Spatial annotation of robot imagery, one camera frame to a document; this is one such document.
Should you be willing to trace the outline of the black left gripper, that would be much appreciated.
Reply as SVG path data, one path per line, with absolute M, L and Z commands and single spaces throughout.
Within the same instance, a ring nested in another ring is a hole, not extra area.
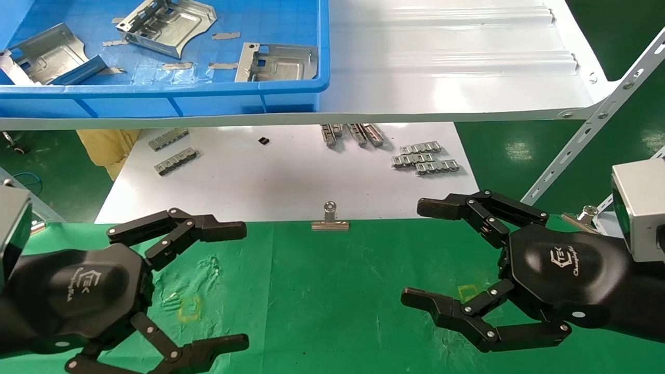
M 145 315 L 154 291 L 151 270 L 163 270 L 195 242 L 244 239 L 245 222 L 218 222 L 213 215 L 171 208 L 115 225 L 107 236 L 112 245 L 105 249 L 62 249 L 18 259 L 2 289 L 2 358 L 85 346 L 66 363 L 68 373 L 135 373 L 99 362 L 98 356 L 136 330 L 163 357 L 149 373 L 202 373 L 219 355 L 249 348 L 243 333 L 176 346 Z M 144 259 L 128 248 L 157 237 Z

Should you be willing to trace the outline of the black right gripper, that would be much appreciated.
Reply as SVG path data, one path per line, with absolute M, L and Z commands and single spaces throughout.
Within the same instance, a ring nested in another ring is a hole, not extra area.
M 401 293 L 403 305 L 430 313 L 436 327 L 460 333 L 479 351 L 558 346 L 572 332 L 563 321 L 610 330 L 630 326 L 625 286 L 632 257 L 621 239 L 549 230 L 548 213 L 491 190 L 421 198 L 417 214 L 463 220 L 494 248 L 506 247 L 505 279 L 467 302 L 413 287 Z M 520 229 L 510 234 L 504 222 Z M 537 322 L 494 327 L 484 321 L 509 299 Z

